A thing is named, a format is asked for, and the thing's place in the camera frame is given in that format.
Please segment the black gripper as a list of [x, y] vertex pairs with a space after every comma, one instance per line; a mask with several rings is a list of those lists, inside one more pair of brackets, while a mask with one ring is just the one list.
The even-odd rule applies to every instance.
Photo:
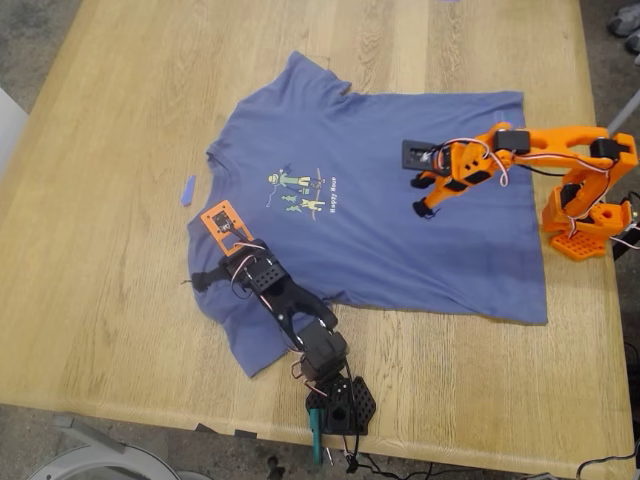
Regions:
[[240, 249], [220, 260], [219, 266], [207, 272], [194, 272], [194, 290], [205, 294], [228, 283], [260, 295], [288, 273], [269, 247], [261, 240], [237, 242]]

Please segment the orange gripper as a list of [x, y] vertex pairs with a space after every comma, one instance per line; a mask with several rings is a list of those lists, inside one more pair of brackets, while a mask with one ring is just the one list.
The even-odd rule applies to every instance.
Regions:
[[423, 171], [410, 181], [413, 188], [435, 188], [412, 204], [420, 218], [432, 218], [444, 200], [461, 195], [495, 175], [502, 187], [509, 185], [509, 162], [494, 151], [490, 141], [447, 141], [436, 150], [433, 159], [437, 172], [444, 176]]

